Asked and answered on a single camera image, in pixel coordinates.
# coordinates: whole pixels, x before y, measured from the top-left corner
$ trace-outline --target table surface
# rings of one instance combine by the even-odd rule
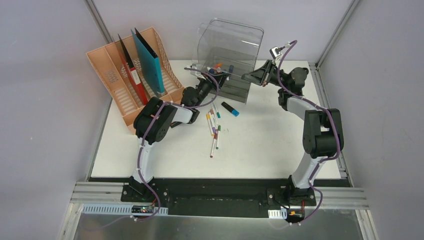
[[[256,68],[265,61],[257,61]],[[185,87],[195,86],[198,80],[183,68],[189,60],[172,60],[175,76]],[[307,61],[284,61],[282,68],[309,68]],[[278,105],[279,87],[261,87],[252,84],[247,103],[218,96],[215,101],[221,118],[222,135],[219,149],[210,158],[212,146],[206,113],[210,107],[199,108],[193,124],[170,128],[159,143],[153,172],[156,178],[288,178],[298,167],[304,149],[302,146],[304,122]],[[311,74],[307,76],[303,94],[318,103],[318,95]],[[237,111],[234,117],[221,103],[225,101]],[[126,178],[133,174],[138,153],[137,137],[127,129],[114,101],[91,172],[92,178]],[[317,179],[339,179],[336,161],[326,162]]]

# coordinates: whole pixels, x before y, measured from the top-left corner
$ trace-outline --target white wall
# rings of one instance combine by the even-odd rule
[[[423,239],[424,1],[364,0],[321,68],[382,240]]]
[[[82,0],[0,6],[0,239],[53,240],[107,110],[85,55],[105,41]]]
[[[288,60],[316,62],[351,0],[95,0],[114,39],[154,27],[171,60],[191,60],[201,23],[222,18],[264,29],[259,60],[269,49],[297,39]]]

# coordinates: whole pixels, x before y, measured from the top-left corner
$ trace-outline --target teal binder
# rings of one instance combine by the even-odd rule
[[[156,96],[162,97],[165,94],[165,87],[159,57],[136,28],[135,33],[133,30],[131,30],[131,33],[137,48],[143,77]]]

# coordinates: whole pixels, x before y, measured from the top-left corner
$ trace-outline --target folder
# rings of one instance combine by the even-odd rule
[[[119,37],[120,45],[122,46],[123,54],[125,55],[125,58],[124,58],[121,52],[118,51],[119,57],[125,68],[126,75],[128,76],[128,79],[131,82],[131,85],[134,88],[135,93],[137,94],[140,101],[143,103],[143,105],[146,105],[148,102],[147,96],[146,96],[147,91],[140,79],[137,69],[134,67],[134,63],[131,60],[130,54],[128,53],[127,48],[125,47],[124,42],[122,41],[121,36],[119,36],[119,34],[118,34],[118,37]]]
[[[162,80],[161,61],[136,28],[135,33],[133,30],[131,30],[131,33],[137,48],[143,77],[156,96],[162,97],[166,92],[164,81]]]

